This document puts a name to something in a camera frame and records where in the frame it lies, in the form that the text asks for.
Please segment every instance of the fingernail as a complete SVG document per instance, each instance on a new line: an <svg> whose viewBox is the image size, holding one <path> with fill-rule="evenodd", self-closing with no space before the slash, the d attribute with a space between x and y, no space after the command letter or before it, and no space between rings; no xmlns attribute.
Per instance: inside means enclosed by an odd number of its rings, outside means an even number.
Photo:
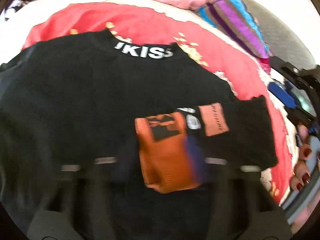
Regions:
<svg viewBox="0 0 320 240"><path fill-rule="evenodd" d="M310 181L310 176L308 173L305 173L303 176L302 176L302 182L304 184L309 184L309 181Z"/></svg>
<svg viewBox="0 0 320 240"><path fill-rule="evenodd" d="M302 189L303 189L303 185L301 183L298 183L297 184L297 190L298 191L302 191Z"/></svg>
<svg viewBox="0 0 320 240"><path fill-rule="evenodd" d="M311 152L312 152L311 149L306 149L306 150L303 152L303 155L307 158Z"/></svg>

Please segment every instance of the orange fabric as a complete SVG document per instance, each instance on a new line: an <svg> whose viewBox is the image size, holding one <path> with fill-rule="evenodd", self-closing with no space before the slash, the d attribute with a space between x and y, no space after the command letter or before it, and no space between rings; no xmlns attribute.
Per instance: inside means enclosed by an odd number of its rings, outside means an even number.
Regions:
<svg viewBox="0 0 320 240"><path fill-rule="evenodd" d="M199 106L199 108L205 125L206 136L213 136L229 131L229 127L223 115L223 109L219 103L208 106Z"/></svg>
<svg viewBox="0 0 320 240"><path fill-rule="evenodd" d="M135 120L140 164L147 187L160 193L191 189L195 182L185 149L186 121L182 114L160 114Z"/></svg>

